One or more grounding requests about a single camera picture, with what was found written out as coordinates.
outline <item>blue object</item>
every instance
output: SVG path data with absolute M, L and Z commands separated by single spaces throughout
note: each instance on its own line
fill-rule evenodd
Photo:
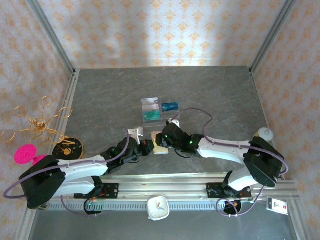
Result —
M 162 112 L 177 111 L 177 110 L 178 110 L 177 102 L 162 103 Z

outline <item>small sign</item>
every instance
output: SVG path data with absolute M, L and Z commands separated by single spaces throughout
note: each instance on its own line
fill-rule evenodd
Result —
M 285 201 L 277 200 L 272 197 L 267 197 L 266 209 L 276 212 L 278 214 L 289 215 L 288 203 Z

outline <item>cable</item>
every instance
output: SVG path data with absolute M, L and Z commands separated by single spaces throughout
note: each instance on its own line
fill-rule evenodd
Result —
M 235 205 L 234 205 L 231 201 L 229 201 L 228 199 L 226 199 L 226 198 L 220 198 L 220 199 L 216 202 L 215 208 L 216 208 L 217 212 L 218 212 L 220 215 L 224 216 L 224 217 L 229 217 L 229 218 L 230 218 L 230 217 L 237 217 L 237 216 L 245 215 L 245 214 L 247 214 L 248 212 L 250 212 L 250 211 L 254 208 L 254 206 L 256 205 L 256 203 L 257 203 L 257 201 L 258 201 L 258 198 L 260 197 L 260 195 L 261 195 L 262 191 L 264 190 L 264 188 L 265 188 L 265 186 L 262 186 L 262 188 L 261 188 L 258 196 L 256 196 L 256 198 L 255 198 L 252 206 L 251 206 L 247 211 L 245 211 L 245 212 L 243 212 L 243 213 L 240 213 L 240 214 L 239 214 L 237 208 L 235 207 Z M 226 201 L 226 202 L 230 203 L 231 206 L 233 206 L 233 209 L 235 210 L 236 214 L 235 214 L 235 215 L 223 214 L 223 213 L 219 210 L 219 208 L 218 208 L 218 207 L 219 207 L 218 205 L 219 205 L 220 201 Z
M 89 163 L 100 163 L 100 164 L 105 164 L 105 163 L 110 163 L 114 160 L 117 160 L 118 158 L 120 158 L 127 150 L 128 148 L 128 145 L 129 145 L 129 141 L 130 141 L 130 134 L 129 134 L 129 131 L 128 129 L 126 128 L 123 128 L 124 132 L 126 133 L 127 135 L 127 139 L 126 139 L 126 143 L 125 143 L 125 146 L 124 146 L 124 149 L 120 152 L 120 154 L 118 154 L 117 156 L 109 159 L 109 160 L 104 160 L 104 161 L 93 161 L 93 160 L 85 160 L 85 161 L 78 161 L 78 162 L 74 162 L 74 163 L 70 163 L 70 164 L 63 164 L 63 165 L 57 165 L 57 166 L 51 166 L 51 167 L 47 167 L 47 168 L 44 168 L 44 169 L 41 169 L 41 170 L 38 170 L 38 171 L 35 171 L 33 173 L 30 173 L 29 175 L 23 177 L 22 179 L 20 179 L 19 181 L 15 182 L 14 184 L 12 184 L 10 187 L 8 187 L 4 192 L 3 192 L 3 197 L 5 199 L 20 199 L 20 198 L 24 198 L 25 195 L 17 195 L 17 196 L 8 196 L 8 193 L 13 189 L 15 188 L 16 186 L 18 186 L 19 184 L 23 183 L 24 181 L 38 175 L 38 174 L 41 174 L 41 173 L 44 173 L 46 171 L 51 171 L 51 170 L 54 170 L 54 169 L 60 169 L 60 168 L 64 168 L 64 167 L 72 167 L 72 166 L 76 166 L 76 165 L 79 165 L 79 164 L 89 164 Z
M 278 156 L 277 154 L 274 154 L 274 153 L 271 152 L 271 151 L 268 151 L 268 150 L 265 150 L 265 149 L 262 149 L 262 148 L 259 148 L 259 147 L 255 147 L 255 146 L 236 145 L 236 144 L 228 144 L 228 143 L 223 143 L 223 142 L 212 141 L 212 140 L 206 135 L 205 128 L 206 128 L 206 126 L 207 126 L 214 118 L 212 117 L 212 115 L 211 115 L 210 113 L 208 113 L 207 111 L 204 111 L 204 110 L 202 110 L 202 109 L 200 109 L 200 108 L 197 108 L 197 107 L 189 107 L 189 108 L 186 108 L 186 109 L 182 110 L 181 112 L 179 112 L 177 115 L 175 115 L 175 116 L 171 119 L 171 121 L 173 121 L 174 119 L 176 119 L 181 113 L 183 113 L 183 112 L 185 112 L 185 111 L 187 111 L 187 110 L 198 110 L 198 111 L 201 111 L 201 112 L 207 114 L 207 115 L 210 117 L 210 120 L 207 121 L 207 122 L 204 124 L 203 128 L 202 128 L 202 135 L 204 136 L 204 138 L 205 138 L 209 143 L 211 143 L 211 144 L 216 144 L 216 145 L 220 145 L 220 146 L 225 146 L 225 147 L 232 147 L 232 148 L 252 149 L 252 150 L 255 150 L 255 151 L 259 151 L 259 152 L 261 152 L 261 153 L 269 154 L 269 155 L 272 156 L 273 158 L 278 159 L 278 160 L 285 166 L 285 170 L 282 171 L 282 172 L 280 172 L 279 175 L 284 175 L 284 174 L 286 174 L 286 173 L 289 171 L 289 166 L 288 166 L 288 164 L 285 162 L 285 160 L 284 160 L 282 157 Z M 220 215 L 222 215 L 222 216 L 224 216 L 224 217 L 237 217 L 237 216 L 242 216 L 242 215 L 244 215 L 244 214 L 247 214 L 247 213 L 250 212 L 251 209 L 256 205 L 256 203 L 257 203 L 257 201 L 258 201 L 258 198 L 260 197 L 260 195 L 261 195 L 262 191 L 264 190 L 264 188 L 265 188 L 265 186 L 262 186 L 262 188 L 261 188 L 258 196 L 256 197 L 256 199 L 255 199 L 254 202 L 253 202 L 253 205 L 252 205 L 247 211 L 245 211 L 245 212 L 243 212 L 243 213 L 240 213 L 240 214 L 239 214 L 237 208 L 235 207 L 235 205 L 234 205 L 231 201 L 229 201 L 228 199 L 226 199 L 226 198 L 220 198 L 220 199 L 216 202 L 216 204 L 215 204 L 216 210 L 217 210 L 217 212 L 218 212 Z M 219 211 L 219 209 L 218 209 L 218 204 L 219 204 L 220 201 L 226 201 L 226 202 L 230 203 L 230 204 L 232 205 L 232 207 L 234 208 L 234 210 L 235 210 L 235 212 L 236 212 L 236 215 L 227 215 L 227 214 L 221 213 L 221 212 Z
M 91 215 L 82 214 L 82 213 L 73 211 L 73 210 L 71 210 L 70 208 L 68 208 L 67 205 L 65 204 L 64 196 L 60 196 L 60 199 L 61 199 L 61 203 L 62 203 L 63 207 L 64 207 L 68 212 L 70 212 L 70 213 L 72 213 L 72 214 L 75 214 L 75 215 L 78 215 L 79 217 L 82 217 L 82 218 L 91 218 L 91 217 L 93 217 L 93 216 L 91 216 Z
M 206 126 L 207 126 L 210 122 L 212 122 L 212 120 L 213 120 L 214 118 L 212 117 L 212 115 L 211 115 L 210 113 L 208 113 L 208 112 L 205 111 L 205 110 L 202 110 L 202 109 L 197 108 L 197 107 L 188 107 L 188 108 L 182 110 L 181 112 L 179 112 L 177 115 L 175 115 L 175 116 L 171 119 L 171 121 L 173 121 L 174 119 L 176 119 L 181 113 L 183 113 L 183 112 L 185 112 L 185 111 L 187 111 L 187 110 L 198 110 L 198 111 L 201 111 L 201 112 L 207 114 L 207 115 L 211 118 L 209 121 L 207 121 L 207 122 L 205 123 L 205 125 L 204 125 L 203 128 L 202 128 L 202 135 L 204 136 L 204 138 L 205 138 L 209 143 L 211 143 L 211 144 L 216 144 L 216 145 L 220 145 L 220 146 L 224 146 L 224 147 L 232 147 L 232 148 L 240 148 L 240 149 L 241 149 L 241 148 L 243 148 L 243 149 L 252 149 L 252 150 L 259 151 L 259 152 L 261 152 L 261 153 L 268 154 L 268 155 L 272 156 L 273 158 L 278 159 L 278 160 L 285 166 L 285 170 L 282 171 L 282 172 L 280 172 L 279 175 L 286 174 L 286 173 L 289 171 L 289 166 L 288 166 L 288 164 L 285 162 L 285 160 L 284 160 L 282 157 L 278 156 L 277 154 L 274 154 L 274 153 L 271 152 L 271 151 L 268 151 L 268 150 L 265 150 L 265 149 L 262 149 L 262 148 L 259 148 L 259 147 L 255 147 L 255 146 L 236 145 L 236 144 L 229 144 L 229 143 L 212 141 L 212 140 L 206 135 L 205 128 L 206 128 Z
M 174 150 L 174 152 L 175 152 L 179 157 L 181 157 L 181 158 L 184 158 L 184 159 L 189 159 L 189 158 L 190 158 L 190 157 L 188 157 L 188 156 L 182 156 L 181 154 L 179 154 L 179 153 L 177 152 L 176 149 Z
M 85 202 L 84 202 L 84 204 L 83 204 L 83 210 L 85 211 L 85 213 L 87 214 L 87 215 L 95 215 L 95 217 L 97 217 L 98 215 L 100 215 L 103 211 L 88 211 L 87 210 L 87 202 L 88 201 L 90 201 L 90 203 L 89 203 L 89 206 L 91 205 L 91 201 L 92 201 L 93 199 L 87 199 Z

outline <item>white card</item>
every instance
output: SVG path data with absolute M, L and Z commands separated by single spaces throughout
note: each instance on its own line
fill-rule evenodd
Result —
M 289 215 L 288 203 L 272 197 L 267 198 L 266 209 L 284 215 Z
M 150 98 L 143 98 L 141 99 L 142 105 L 153 105 L 158 104 L 158 98 L 157 97 L 150 97 Z

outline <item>teal object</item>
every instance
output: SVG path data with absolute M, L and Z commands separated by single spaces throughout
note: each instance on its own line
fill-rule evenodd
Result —
M 159 110 L 156 111 L 146 111 L 143 113 L 144 121 L 156 121 L 161 120 L 161 113 Z

